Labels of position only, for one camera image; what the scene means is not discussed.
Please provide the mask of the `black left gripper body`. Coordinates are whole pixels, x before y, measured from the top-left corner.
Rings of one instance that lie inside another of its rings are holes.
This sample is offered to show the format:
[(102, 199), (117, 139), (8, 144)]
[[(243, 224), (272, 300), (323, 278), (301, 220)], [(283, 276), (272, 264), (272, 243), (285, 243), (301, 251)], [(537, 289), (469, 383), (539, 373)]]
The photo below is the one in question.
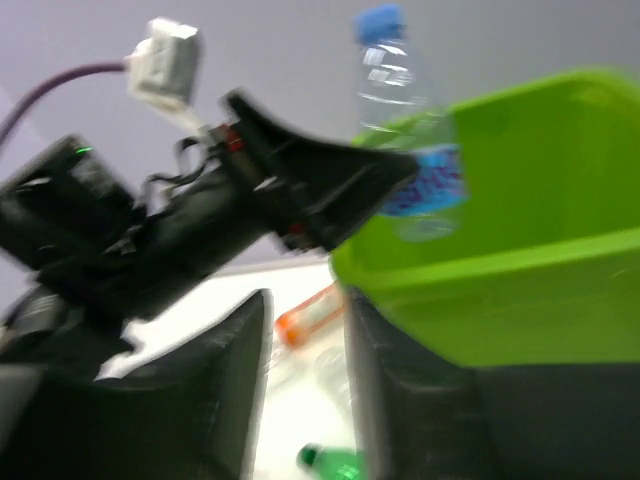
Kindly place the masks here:
[(265, 143), (237, 125), (208, 131), (219, 167), (153, 216), (132, 266), (114, 282), (114, 311), (151, 320), (268, 233), (290, 250), (314, 248), (284, 177), (267, 168)]

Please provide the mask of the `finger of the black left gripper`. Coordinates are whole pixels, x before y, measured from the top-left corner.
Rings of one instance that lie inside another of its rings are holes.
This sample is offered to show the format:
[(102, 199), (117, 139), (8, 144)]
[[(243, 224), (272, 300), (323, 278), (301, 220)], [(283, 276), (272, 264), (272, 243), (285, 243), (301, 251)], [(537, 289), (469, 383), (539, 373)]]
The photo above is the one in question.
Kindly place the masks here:
[(222, 166), (290, 251), (335, 250), (417, 176), (408, 153), (312, 138), (241, 91), (222, 104), (235, 117), (219, 128)]

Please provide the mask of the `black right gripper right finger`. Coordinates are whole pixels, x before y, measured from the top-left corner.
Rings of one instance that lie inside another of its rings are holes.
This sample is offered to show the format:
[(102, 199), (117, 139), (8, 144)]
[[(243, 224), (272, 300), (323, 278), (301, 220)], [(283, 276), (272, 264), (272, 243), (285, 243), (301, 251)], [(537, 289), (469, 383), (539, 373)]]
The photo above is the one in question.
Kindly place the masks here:
[(635, 479), (635, 363), (465, 367), (349, 288), (354, 423), (373, 479)]

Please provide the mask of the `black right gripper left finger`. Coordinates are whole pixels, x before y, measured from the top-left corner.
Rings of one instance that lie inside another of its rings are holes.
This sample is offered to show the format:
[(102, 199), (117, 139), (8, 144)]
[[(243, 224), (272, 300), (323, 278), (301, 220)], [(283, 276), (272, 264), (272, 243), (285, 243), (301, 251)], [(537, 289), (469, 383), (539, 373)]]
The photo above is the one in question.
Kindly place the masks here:
[(115, 331), (43, 288), (5, 316), (5, 479), (239, 479), (255, 452), (271, 298), (257, 290), (223, 320), (121, 378)]

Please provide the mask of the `crushed green plastic bottle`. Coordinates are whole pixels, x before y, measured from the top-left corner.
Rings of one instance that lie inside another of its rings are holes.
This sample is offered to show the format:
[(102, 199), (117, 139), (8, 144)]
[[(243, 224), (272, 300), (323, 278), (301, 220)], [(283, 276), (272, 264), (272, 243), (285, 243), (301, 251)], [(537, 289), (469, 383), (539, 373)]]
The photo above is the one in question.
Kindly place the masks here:
[(362, 454), (356, 450), (307, 444), (296, 458), (298, 466), (318, 480), (365, 480)]

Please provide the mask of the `clear bottle blue cap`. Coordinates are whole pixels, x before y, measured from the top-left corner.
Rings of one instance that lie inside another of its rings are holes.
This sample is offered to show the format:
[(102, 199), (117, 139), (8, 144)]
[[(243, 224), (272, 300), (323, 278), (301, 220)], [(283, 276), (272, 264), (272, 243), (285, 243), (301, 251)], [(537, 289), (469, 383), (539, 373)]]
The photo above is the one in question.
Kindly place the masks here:
[(455, 122), (410, 43), (399, 5), (363, 11), (354, 30), (364, 143), (408, 152), (419, 166), (416, 179), (381, 213), (406, 242), (447, 236), (457, 228), (467, 198)]

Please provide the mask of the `clear bottle without label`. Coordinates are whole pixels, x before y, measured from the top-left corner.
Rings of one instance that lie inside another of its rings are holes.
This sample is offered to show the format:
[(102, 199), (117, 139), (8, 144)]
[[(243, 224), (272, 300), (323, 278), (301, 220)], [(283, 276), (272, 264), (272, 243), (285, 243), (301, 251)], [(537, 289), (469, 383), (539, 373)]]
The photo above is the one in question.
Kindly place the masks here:
[(337, 409), (346, 417), (351, 417), (352, 396), (343, 348), (328, 348), (313, 362), (306, 363), (285, 347), (277, 347), (271, 353), (267, 374), (272, 388), (279, 388), (310, 374)]

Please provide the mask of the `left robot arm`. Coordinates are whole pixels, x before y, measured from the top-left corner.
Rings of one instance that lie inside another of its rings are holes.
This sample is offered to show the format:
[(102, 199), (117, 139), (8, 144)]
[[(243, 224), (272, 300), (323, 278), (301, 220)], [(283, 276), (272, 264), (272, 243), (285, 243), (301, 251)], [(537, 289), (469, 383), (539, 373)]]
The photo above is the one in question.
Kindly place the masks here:
[(239, 92), (234, 120), (179, 143), (193, 172), (169, 176), (157, 213), (75, 136), (1, 189), (1, 247), (103, 330), (151, 320), (267, 234), (288, 251), (331, 252), (416, 176), (413, 156), (313, 139)]

